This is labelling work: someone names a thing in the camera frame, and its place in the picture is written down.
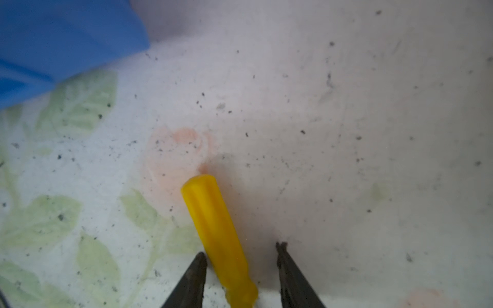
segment printed leaf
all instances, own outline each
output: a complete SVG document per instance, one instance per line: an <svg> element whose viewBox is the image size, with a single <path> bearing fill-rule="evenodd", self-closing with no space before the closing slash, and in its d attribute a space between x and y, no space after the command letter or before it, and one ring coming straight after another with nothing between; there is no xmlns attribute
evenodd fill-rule
<svg viewBox="0 0 493 308"><path fill-rule="evenodd" d="M120 270L108 248L96 238L82 233L77 265L85 290L101 307L119 307Z"/></svg>
<svg viewBox="0 0 493 308"><path fill-rule="evenodd" d="M115 72L94 70L62 82L39 113L37 136L90 135L115 105L116 81Z"/></svg>
<svg viewBox="0 0 493 308"><path fill-rule="evenodd" d="M42 298L37 276L12 262L0 263L0 289L14 307L23 307Z"/></svg>
<svg viewBox="0 0 493 308"><path fill-rule="evenodd" d="M125 208L125 215L137 225L137 227L152 234L156 224L165 225L167 222L150 206L144 196L133 189L131 194L121 196L121 202Z"/></svg>
<svg viewBox="0 0 493 308"><path fill-rule="evenodd" d="M17 125L22 114L22 105L17 104L5 109L5 116L7 118L7 123L9 128Z"/></svg>
<svg viewBox="0 0 493 308"><path fill-rule="evenodd" d="M44 303L48 308L74 308L76 305L64 291L52 284L44 286Z"/></svg>
<svg viewBox="0 0 493 308"><path fill-rule="evenodd" d="M66 196L39 196L13 208L3 223L0 246L32 247L60 241L76 225L82 205Z"/></svg>
<svg viewBox="0 0 493 308"><path fill-rule="evenodd" d="M201 242L194 225L175 228L166 240L166 253L197 253Z"/></svg>

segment blue plastic container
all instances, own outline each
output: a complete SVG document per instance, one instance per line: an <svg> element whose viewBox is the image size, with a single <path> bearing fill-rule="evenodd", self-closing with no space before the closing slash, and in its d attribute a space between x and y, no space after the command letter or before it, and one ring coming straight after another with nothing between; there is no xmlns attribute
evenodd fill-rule
<svg viewBox="0 0 493 308"><path fill-rule="evenodd" d="M147 48L126 0L0 0L0 108Z"/></svg>

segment blue box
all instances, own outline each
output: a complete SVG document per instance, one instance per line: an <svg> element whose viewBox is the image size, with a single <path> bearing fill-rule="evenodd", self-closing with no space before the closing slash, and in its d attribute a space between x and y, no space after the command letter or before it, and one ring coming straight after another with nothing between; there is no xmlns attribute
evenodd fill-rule
<svg viewBox="0 0 493 308"><path fill-rule="evenodd" d="M147 48L126 0L0 0L0 108Z"/></svg>

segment white surface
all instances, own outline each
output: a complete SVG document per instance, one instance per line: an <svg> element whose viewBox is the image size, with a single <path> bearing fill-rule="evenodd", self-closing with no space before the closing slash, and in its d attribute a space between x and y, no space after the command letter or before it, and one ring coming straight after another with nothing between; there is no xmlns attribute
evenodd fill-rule
<svg viewBox="0 0 493 308"><path fill-rule="evenodd" d="M133 247L134 229L103 231L118 220L122 190L138 185L163 215L173 206L189 221L178 188L207 167L260 281L258 307L281 305L278 240L327 307L493 306L490 1L142 0L134 8L151 49L107 67L118 72L116 106L89 139L68 145L78 167L41 180L31 164L22 199L77 196L88 205L81 226ZM170 138L166 154L153 150L153 138L182 128L207 149L187 156L187 144ZM171 180L149 181L160 173ZM110 250L136 264L120 265L130 293L146 252ZM191 259L161 260L168 273L146 282L133 307L158 307ZM50 260L39 272L55 271ZM211 290L205 307L222 307L221 289Z"/></svg>

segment yellow screwdriver handle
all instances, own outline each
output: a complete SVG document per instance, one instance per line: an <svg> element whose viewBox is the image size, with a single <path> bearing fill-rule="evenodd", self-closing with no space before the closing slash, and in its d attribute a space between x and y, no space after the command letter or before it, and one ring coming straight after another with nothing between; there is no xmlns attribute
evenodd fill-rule
<svg viewBox="0 0 493 308"><path fill-rule="evenodd" d="M252 308L257 287L248 276L248 263L229 216L226 203L212 175L189 179L181 188L195 228L231 308Z"/></svg>

